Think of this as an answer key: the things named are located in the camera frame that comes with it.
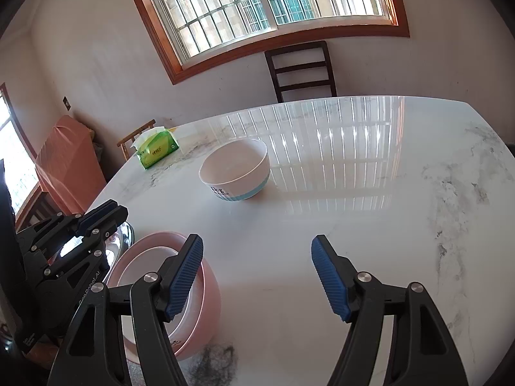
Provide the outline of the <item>white bowl blue band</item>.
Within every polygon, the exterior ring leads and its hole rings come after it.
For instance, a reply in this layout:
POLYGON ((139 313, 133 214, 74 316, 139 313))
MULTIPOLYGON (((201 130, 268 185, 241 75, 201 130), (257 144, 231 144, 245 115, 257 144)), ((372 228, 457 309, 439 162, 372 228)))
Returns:
POLYGON ((199 178, 215 196, 226 201, 250 199, 270 178, 268 147, 262 140, 233 140, 213 151, 199 170, 199 178))

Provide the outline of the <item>black wall switch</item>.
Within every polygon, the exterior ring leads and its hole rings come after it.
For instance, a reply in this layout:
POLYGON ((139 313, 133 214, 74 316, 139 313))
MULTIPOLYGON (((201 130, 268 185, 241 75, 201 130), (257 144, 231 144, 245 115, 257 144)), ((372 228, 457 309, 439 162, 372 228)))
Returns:
POLYGON ((66 97, 63 98, 63 104, 65 105, 65 108, 67 111, 71 110, 71 104, 69 103, 68 99, 66 97))

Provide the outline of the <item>orange cloth covered object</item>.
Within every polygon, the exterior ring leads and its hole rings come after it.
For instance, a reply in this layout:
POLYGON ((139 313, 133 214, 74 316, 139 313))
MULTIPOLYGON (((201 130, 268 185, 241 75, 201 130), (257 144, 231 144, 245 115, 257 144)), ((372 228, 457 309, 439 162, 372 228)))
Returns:
POLYGON ((36 158, 42 190, 65 214, 83 214, 106 185, 92 142, 92 130, 64 115, 36 158))

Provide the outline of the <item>large barred window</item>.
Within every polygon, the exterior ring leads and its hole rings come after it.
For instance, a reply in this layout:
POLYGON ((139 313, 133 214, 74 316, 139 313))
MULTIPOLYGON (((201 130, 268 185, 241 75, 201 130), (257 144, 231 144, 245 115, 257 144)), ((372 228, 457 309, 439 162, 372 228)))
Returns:
POLYGON ((402 0, 134 0, 173 84, 258 52, 346 37, 409 37, 402 0))

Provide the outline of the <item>green tissue pack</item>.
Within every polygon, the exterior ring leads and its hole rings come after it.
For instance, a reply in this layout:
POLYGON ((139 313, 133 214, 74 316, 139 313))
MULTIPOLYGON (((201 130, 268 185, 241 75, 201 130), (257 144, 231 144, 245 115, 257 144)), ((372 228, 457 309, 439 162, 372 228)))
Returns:
POLYGON ((172 131, 164 126, 157 126, 144 131, 131 144, 136 151, 141 165, 149 169, 155 163, 179 149, 172 131))

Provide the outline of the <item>dark wooden bench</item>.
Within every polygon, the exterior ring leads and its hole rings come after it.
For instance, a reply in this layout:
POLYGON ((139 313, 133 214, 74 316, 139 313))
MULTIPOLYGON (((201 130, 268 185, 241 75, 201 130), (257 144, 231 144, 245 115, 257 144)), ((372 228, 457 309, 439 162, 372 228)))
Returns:
POLYGON ((37 224, 59 212, 50 194, 36 184, 16 213, 16 232, 37 224))

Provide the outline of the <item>light wooden chair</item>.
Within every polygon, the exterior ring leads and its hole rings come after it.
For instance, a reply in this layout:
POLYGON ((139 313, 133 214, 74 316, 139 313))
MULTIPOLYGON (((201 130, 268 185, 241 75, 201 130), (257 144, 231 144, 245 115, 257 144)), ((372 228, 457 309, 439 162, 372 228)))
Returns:
POLYGON ((142 126, 138 127, 137 129, 135 129, 134 131, 132 131, 129 135, 125 136, 124 138, 122 138, 121 140, 119 140, 117 142, 117 146, 120 148, 120 150, 122 151, 122 155, 123 155, 123 158, 125 161, 128 161, 129 158, 130 158, 130 155, 129 155, 129 151, 127 149, 127 143, 129 141, 131 142, 135 142, 135 140, 141 136, 141 134, 144 133, 144 131, 146 130, 149 130, 149 129, 152 129, 153 127, 155 126, 155 120, 154 119, 151 119, 149 122, 143 124, 142 126))

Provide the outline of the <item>dark wooden chair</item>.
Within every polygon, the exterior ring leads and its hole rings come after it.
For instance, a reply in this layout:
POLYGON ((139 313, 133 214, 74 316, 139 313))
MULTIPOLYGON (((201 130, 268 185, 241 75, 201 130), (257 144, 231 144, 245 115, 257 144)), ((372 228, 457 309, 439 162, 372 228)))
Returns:
POLYGON ((302 44, 294 44, 286 47, 281 47, 273 50, 265 51, 265 60, 271 76, 271 82, 274 88, 276 99, 278 103, 284 103, 285 92, 297 92, 300 90, 328 87, 333 98, 337 97, 337 89, 332 70, 332 60, 329 53, 328 45, 326 41, 312 41, 302 44), (320 51, 323 55, 323 59, 317 61, 304 62, 297 65, 287 65, 277 67, 274 64, 274 59, 283 55, 291 55, 297 52, 305 51, 320 51), (279 82, 279 76, 285 74, 291 74, 294 72, 304 72, 309 70, 322 70, 326 71, 326 77, 323 79, 312 79, 304 82, 297 82, 287 85, 281 85, 279 82))

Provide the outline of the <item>side window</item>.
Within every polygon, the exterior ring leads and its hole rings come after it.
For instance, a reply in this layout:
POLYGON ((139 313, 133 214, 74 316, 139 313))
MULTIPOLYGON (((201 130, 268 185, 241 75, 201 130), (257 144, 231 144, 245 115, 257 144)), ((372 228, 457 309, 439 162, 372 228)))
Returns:
POLYGON ((19 214, 35 192, 38 177, 35 151, 17 119, 5 84, 1 84, 1 159, 12 207, 19 214))

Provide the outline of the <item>white ribbed bowl pink band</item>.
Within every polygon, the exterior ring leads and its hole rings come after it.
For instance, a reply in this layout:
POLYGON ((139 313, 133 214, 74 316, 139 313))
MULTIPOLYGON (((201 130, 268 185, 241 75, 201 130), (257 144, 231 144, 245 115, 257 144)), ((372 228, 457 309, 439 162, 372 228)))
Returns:
MULTIPOLYGON (((147 273, 157 273, 165 259, 176 255, 178 255, 178 250, 175 247, 164 245, 141 248, 139 252, 135 253, 126 251, 114 265, 108 279, 108 286, 131 285, 147 273)), ((195 327, 203 297, 203 276, 204 260, 201 260, 195 280, 192 281, 187 295, 185 295, 186 285, 183 279, 170 285, 171 288, 179 287, 179 298, 181 299, 181 301, 173 299, 164 309, 169 318, 169 321, 164 323, 164 328, 174 349, 179 349, 186 343, 186 339, 189 338, 195 327)))

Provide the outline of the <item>blue floral patterned plate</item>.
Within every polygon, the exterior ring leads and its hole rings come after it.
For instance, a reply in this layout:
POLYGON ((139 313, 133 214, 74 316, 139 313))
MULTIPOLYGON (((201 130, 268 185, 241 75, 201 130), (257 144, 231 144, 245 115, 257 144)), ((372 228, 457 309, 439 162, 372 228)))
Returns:
MULTIPOLYGON (((72 237, 65 245, 55 253, 49 260, 50 264, 60 260, 62 257, 74 250, 82 241, 83 237, 72 237)), ((126 252, 135 242, 134 228, 128 223, 124 222, 120 225, 117 231, 106 241, 106 256, 108 266, 112 267, 120 256, 126 252)))

